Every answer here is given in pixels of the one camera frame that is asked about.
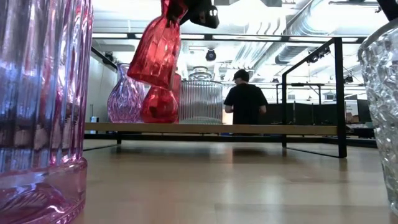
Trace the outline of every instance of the black t-shirt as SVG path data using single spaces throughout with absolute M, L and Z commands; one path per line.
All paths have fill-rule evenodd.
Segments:
M 229 91 L 224 104 L 234 107 L 233 124 L 258 124 L 259 108 L 268 102 L 260 88 L 244 83 Z

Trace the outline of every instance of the ceiling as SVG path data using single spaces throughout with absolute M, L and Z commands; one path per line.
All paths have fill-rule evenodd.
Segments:
M 148 23 L 160 15 L 160 0 L 93 0 L 94 33 L 143 33 Z M 229 6 L 217 6 L 220 26 L 201 27 L 190 22 L 181 26 L 182 34 L 253 34 L 253 35 L 345 35 L 366 36 L 387 22 L 377 6 L 332 4 L 328 0 L 283 0 L 282 7 L 267 7 L 263 0 L 226 0 Z M 139 40 L 95 39 L 93 47 L 100 52 L 113 52 L 119 62 L 129 63 Z M 178 72 L 187 78 L 196 66 L 206 66 L 215 80 L 230 81 L 236 69 L 254 72 L 253 82 L 269 82 L 295 62 L 304 58 L 319 44 L 280 44 L 215 40 L 183 40 Z M 356 52 L 359 45 L 343 46 L 347 74 L 357 75 Z M 207 62 L 208 49 L 214 49 L 216 60 Z M 310 66 L 302 65 L 291 76 L 298 82 L 333 82 L 334 50 Z M 360 75 L 356 82 L 361 82 Z

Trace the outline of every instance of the black cap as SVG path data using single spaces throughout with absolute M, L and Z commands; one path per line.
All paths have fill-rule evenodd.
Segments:
M 237 78 L 241 78 L 242 81 L 248 82 L 250 75 L 245 69 L 239 69 L 234 75 L 234 80 Z

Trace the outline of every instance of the vase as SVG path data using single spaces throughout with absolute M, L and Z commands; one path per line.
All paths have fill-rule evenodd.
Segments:
M 145 123 L 174 123 L 178 104 L 172 91 L 152 86 L 142 103 L 141 118 Z
M 0 223 L 70 223 L 86 195 L 91 0 L 0 9 Z
M 368 95 L 389 205 L 398 215 L 398 19 L 370 35 L 358 58 Z
M 222 124 L 223 84 L 206 80 L 181 82 L 180 123 Z
M 118 64 L 119 81 L 108 98 L 108 115 L 113 123 L 140 123 L 142 102 L 145 98 L 143 83 L 128 77 L 129 64 Z
M 174 74 L 172 93 L 175 98 L 175 102 L 177 103 L 177 106 L 180 105 L 180 90 L 181 90 L 181 75 L 176 73 Z M 178 115 L 175 123 L 179 123 L 179 121 L 180 119 Z
M 162 0 L 162 15 L 145 29 L 127 75 L 152 86 L 171 89 L 180 53 L 183 0 Z

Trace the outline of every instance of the wooden floor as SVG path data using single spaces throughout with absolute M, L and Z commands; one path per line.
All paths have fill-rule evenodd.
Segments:
M 114 144 L 87 140 L 85 147 Z M 334 145 L 288 144 L 336 153 Z M 123 142 L 86 151 L 87 201 L 76 224 L 389 224 L 377 150 L 335 159 L 280 144 Z

